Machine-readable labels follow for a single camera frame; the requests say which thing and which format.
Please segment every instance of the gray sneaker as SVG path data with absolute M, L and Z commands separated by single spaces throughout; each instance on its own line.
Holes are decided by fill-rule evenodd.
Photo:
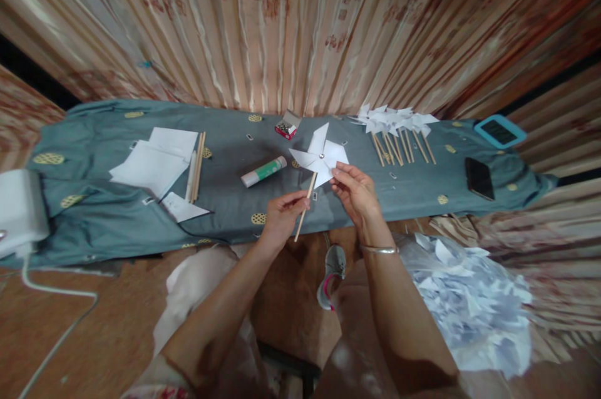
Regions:
M 317 302 L 321 308 L 326 310 L 333 310 L 330 299 L 326 296 L 326 290 L 324 285 L 326 280 L 332 276 L 337 275 L 344 279 L 344 272 L 346 271 L 346 256 L 344 255 L 344 249 L 337 244 L 334 244 L 327 250 L 326 254 L 326 276 L 322 280 L 317 289 Z

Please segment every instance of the white cable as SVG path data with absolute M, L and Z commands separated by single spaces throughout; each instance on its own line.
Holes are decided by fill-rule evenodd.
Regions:
M 29 279 L 29 276 L 27 274 L 27 270 L 29 269 L 29 257 L 30 256 L 31 256 L 31 253 L 26 254 L 25 257 L 24 257 L 24 259 L 23 259 L 23 270 L 21 271 L 21 278 L 23 279 L 23 283 L 25 285 L 29 286 L 32 289 L 38 289 L 40 291 L 46 291 L 47 293 L 68 294 L 70 296 L 83 296 L 83 297 L 93 298 L 94 299 L 94 303 L 92 304 L 92 306 L 84 314 L 82 314 L 63 333 L 63 335 L 56 342 L 56 344 L 54 345 L 54 347 L 52 348 L 52 350 L 48 353 L 48 355 L 46 355 L 46 358 L 44 359 L 44 361 L 42 361 L 42 363 L 40 364 L 39 368 L 36 370 L 36 372 L 34 373 L 34 375 L 31 376 L 31 379 L 29 379 L 28 384 L 25 386 L 25 388 L 23 388 L 23 391 L 19 395 L 19 399 L 24 399 L 24 398 L 27 397 L 27 395 L 29 394 L 29 391 L 30 391 L 31 387 L 34 385 L 34 383 L 36 383 L 36 381 L 38 380 L 39 375 L 42 374 L 42 371 L 46 368 L 46 365 L 48 364 L 48 362 L 50 361 L 50 359 L 54 356 L 54 354 L 56 353 L 56 351 L 58 351 L 58 348 L 61 346 L 61 344 L 63 344 L 63 341 L 67 338 L 67 336 L 69 336 L 69 334 L 71 333 L 71 331 L 75 327 L 77 327 L 77 324 L 79 324 L 82 321 L 83 318 L 85 318 L 87 315 L 89 315 L 89 313 L 94 309 L 94 307 L 98 303 L 98 294 L 96 294 L 96 293 L 92 293 L 92 292 L 89 292 L 89 291 L 75 291 L 75 290 L 72 290 L 72 289 L 52 288 L 51 286 L 44 286 L 44 285 L 39 285 L 39 284 L 33 283 Z

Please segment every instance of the hand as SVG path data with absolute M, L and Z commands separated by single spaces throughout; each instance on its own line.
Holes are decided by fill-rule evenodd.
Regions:
M 332 190 L 340 198 L 352 223 L 361 232 L 365 219 L 382 214 L 374 181 L 350 164 L 338 162 L 336 167 L 332 169 L 334 178 L 330 180 Z
M 307 192 L 300 190 L 269 201 L 267 223 L 259 242 L 276 252 L 282 250 L 294 230 L 296 218 L 309 209 Z

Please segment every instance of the smartphone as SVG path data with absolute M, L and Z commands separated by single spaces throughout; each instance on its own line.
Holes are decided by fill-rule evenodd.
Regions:
M 465 158 L 465 172 L 468 178 L 468 189 L 483 199 L 494 201 L 495 190 L 488 166 L 474 158 Z

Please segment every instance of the wooden floor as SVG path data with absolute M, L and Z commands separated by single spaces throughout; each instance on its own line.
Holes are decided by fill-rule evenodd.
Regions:
M 427 219 L 393 222 L 400 232 L 435 234 Z M 353 228 L 304 235 L 275 260 L 251 311 L 257 336 L 276 348 L 323 367 L 340 335 L 336 315 L 315 298 L 330 244 L 340 244 L 347 265 L 359 259 Z M 72 332 L 33 388 L 30 398 L 115 398 L 149 363 L 152 331 L 165 308 L 165 280 L 193 249 L 163 259 L 126 263 L 120 277 L 34 272 L 36 282 L 59 288 L 96 291 L 96 309 Z M 65 329 L 90 305 L 74 298 L 33 291 L 19 276 L 0 277 L 0 391 L 16 398 Z M 599 347 L 593 347 L 601 357 Z M 494 372 L 468 374 L 475 397 L 601 397 L 600 367 L 584 350 L 575 361 L 535 365 L 520 379 L 506 382 Z

